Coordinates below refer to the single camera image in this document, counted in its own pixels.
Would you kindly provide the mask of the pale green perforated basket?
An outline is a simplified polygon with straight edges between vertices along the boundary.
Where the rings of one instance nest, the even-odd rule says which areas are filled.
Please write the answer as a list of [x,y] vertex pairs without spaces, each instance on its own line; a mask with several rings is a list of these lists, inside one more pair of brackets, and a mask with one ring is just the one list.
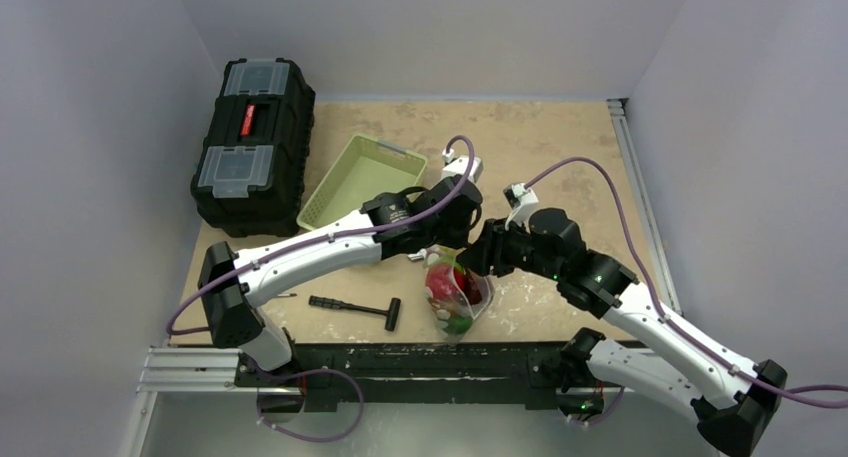
[[328,225],[385,192],[423,182],[428,158],[364,134],[354,135],[296,218],[307,231]]

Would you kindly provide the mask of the red tomato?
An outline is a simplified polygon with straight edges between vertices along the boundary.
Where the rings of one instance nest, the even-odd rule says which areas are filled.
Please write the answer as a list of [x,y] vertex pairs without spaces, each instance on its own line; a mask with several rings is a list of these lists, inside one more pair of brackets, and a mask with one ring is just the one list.
[[454,265],[446,262],[438,263],[428,269],[425,286],[433,299],[450,301],[460,294],[454,270]]

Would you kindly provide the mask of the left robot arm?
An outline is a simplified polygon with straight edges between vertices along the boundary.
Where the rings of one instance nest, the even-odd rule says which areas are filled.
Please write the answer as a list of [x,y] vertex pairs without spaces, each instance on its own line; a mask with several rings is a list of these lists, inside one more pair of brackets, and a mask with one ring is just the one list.
[[482,203],[474,183],[453,176],[432,188],[381,193],[331,224],[264,248],[210,246],[198,289],[213,346],[238,348],[272,385],[289,384],[297,376],[298,359],[289,334],[263,314],[265,304],[347,267],[433,245],[465,247]]

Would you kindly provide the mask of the clear zip top bag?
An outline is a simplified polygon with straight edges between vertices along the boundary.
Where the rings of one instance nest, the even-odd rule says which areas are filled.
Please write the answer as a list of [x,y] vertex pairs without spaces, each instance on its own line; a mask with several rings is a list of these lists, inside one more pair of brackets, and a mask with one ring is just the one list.
[[[490,306],[493,299],[493,284],[492,279],[488,276],[480,276],[481,277],[481,287],[483,292],[483,301],[475,306],[471,306],[466,300],[464,290],[465,290],[465,274],[467,272],[472,272],[462,267],[460,264],[456,262],[457,251],[453,249],[448,249],[442,246],[433,246],[427,248],[427,256],[423,260],[423,267],[425,269],[425,279],[427,275],[427,271],[430,267],[441,263],[451,263],[454,265],[454,276],[457,286],[460,289],[460,294],[456,296],[454,300],[435,300],[431,297],[430,291],[425,286],[424,279],[424,296],[428,302],[428,305],[431,309],[431,313],[435,319],[435,327],[437,333],[441,336],[441,338],[451,344],[454,345],[460,342],[468,331],[472,328],[474,323],[483,315],[483,313]],[[462,336],[449,336],[440,330],[437,326],[437,320],[442,319],[445,320],[451,315],[464,315],[470,316],[474,319],[474,323],[471,328]]]

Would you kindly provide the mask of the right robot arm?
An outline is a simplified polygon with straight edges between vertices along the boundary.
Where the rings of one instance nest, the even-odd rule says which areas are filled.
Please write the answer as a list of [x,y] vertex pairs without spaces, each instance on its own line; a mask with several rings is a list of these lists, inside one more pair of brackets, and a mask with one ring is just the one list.
[[548,278],[573,307],[626,331],[651,350],[629,355],[618,343],[580,329],[560,352],[563,385],[592,377],[615,382],[679,411],[727,456],[750,456],[779,408],[787,373],[772,360],[756,363],[707,337],[665,304],[613,257],[587,247],[562,209],[533,213],[527,225],[489,219],[459,263],[481,276],[516,269]]

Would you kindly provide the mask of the dark red apple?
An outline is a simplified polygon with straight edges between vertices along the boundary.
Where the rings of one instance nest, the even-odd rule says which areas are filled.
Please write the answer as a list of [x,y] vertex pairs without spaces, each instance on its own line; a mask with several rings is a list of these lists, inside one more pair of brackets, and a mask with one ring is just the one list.
[[465,290],[466,300],[471,306],[480,304],[483,301],[483,292],[481,287],[481,277],[473,272],[465,274]]

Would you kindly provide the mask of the green bell pepper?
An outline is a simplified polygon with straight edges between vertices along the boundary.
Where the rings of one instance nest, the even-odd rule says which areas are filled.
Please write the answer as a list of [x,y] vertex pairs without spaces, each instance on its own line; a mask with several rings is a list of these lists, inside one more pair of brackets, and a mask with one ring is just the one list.
[[462,336],[473,325],[474,319],[470,316],[451,315],[447,319],[437,320],[437,326],[442,332],[449,336]]

